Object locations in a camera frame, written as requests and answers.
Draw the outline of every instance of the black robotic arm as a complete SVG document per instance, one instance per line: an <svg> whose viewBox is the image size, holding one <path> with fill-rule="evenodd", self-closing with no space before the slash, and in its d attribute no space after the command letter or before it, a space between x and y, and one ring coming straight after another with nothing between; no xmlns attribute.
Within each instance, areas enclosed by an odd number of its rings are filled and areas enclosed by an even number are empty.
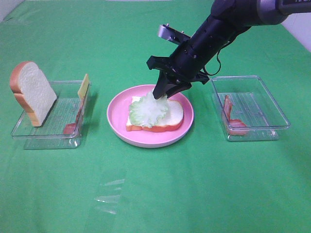
<svg viewBox="0 0 311 233"><path fill-rule="evenodd" d="M151 56L149 69L160 70L153 95L168 97L191 88L192 82L205 84L209 78L201 70L223 47L252 26L274 25L289 14L311 12L311 0L215 0L210 16L192 37L168 25L160 26L161 37L178 44L169 57Z"/></svg>

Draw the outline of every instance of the white bread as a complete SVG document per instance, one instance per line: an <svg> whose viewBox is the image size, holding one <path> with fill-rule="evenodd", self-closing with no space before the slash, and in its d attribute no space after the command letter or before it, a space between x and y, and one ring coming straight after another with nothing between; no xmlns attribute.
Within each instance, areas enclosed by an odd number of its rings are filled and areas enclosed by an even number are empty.
<svg viewBox="0 0 311 233"><path fill-rule="evenodd" d="M12 71L10 87L32 125L41 126L57 96L34 62L22 62Z"/></svg>
<svg viewBox="0 0 311 233"><path fill-rule="evenodd" d="M133 96L132 102L139 101L139 99L140 97ZM177 130L181 126L183 119L184 119L183 107L176 100L168 100L168 104L169 104L168 113L163 119L159 120L157 125L151 128L136 126L131 123L128 117L127 123L126 123L126 130L127 131L146 130L146 131L152 131L156 133Z"/></svg>

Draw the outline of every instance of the transparent tray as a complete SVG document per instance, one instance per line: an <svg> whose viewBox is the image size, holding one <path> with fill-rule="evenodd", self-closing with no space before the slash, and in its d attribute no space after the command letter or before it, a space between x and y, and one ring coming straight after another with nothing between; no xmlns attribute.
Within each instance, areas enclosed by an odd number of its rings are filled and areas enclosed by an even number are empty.
<svg viewBox="0 0 311 233"><path fill-rule="evenodd" d="M25 150L76 148L82 139L82 125L90 85L86 97L81 101L77 92L82 81L50 82L57 100L40 127L33 127L25 111L22 112L12 130L13 139L25 139ZM65 132L65 126L71 130Z"/></svg>
<svg viewBox="0 0 311 233"><path fill-rule="evenodd" d="M272 94L258 76L216 77L212 80L213 100L224 134L229 141L278 140L278 130L290 123ZM233 104L231 119L240 119L246 127L229 123L223 110L225 96ZM245 132L245 135L234 135Z"/></svg>

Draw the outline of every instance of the pink plate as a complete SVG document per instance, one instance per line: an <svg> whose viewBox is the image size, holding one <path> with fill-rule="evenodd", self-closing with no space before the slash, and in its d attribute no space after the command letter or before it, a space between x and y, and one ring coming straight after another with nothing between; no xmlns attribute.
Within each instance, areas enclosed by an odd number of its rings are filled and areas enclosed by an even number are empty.
<svg viewBox="0 0 311 233"><path fill-rule="evenodd" d="M193 122L193 108L189 100L181 93L173 95L171 100L178 100L184 109L184 121L175 131L155 133L149 131L126 131L128 107L132 96L145 96L155 85L140 85L126 89L117 94L107 108L107 119L112 130L123 141L137 147L158 148L168 146L182 138Z"/></svg>

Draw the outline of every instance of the green tablecloth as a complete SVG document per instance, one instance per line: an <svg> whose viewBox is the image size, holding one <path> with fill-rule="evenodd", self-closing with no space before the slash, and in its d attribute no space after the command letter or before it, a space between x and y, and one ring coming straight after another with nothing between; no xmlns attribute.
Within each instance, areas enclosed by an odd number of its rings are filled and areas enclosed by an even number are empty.
<svg viewBox="0 0 311 233"><path fill-rule="evenodd" d="M149 56L174 50L159 24L191 35L211 4L25 1L0 23L0 232L311 231L311 54L281 25L240 35L221 52L219 73L261 76L292 124L278 141L226 141L210 82L184 91L194 124L170 146L134 147L107 122L116 94L156 83ZM89 74L94 108L78 148L23 150L11 138L21 107L9 77L24 60L50 81ZM207 66L217 68L215 59Z"/></svg>

